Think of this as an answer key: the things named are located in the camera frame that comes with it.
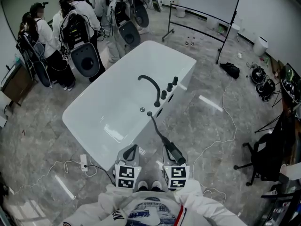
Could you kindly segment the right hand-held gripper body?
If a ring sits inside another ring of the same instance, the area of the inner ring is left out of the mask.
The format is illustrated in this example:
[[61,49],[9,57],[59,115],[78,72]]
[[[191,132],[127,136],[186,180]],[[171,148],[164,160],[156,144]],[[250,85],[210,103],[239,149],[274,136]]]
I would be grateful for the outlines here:
[[190,175],[190,166],[163,166],[163,177],[168,189],[182,189]]

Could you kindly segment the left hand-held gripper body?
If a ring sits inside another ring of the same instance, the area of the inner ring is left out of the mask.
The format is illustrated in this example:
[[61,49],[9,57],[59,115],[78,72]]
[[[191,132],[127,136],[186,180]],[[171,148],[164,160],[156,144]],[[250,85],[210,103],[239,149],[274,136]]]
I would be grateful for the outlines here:
[[141,172],[139,159],[131,161],[116,160],[115,162],[115,186],[118,188],[134,189]]

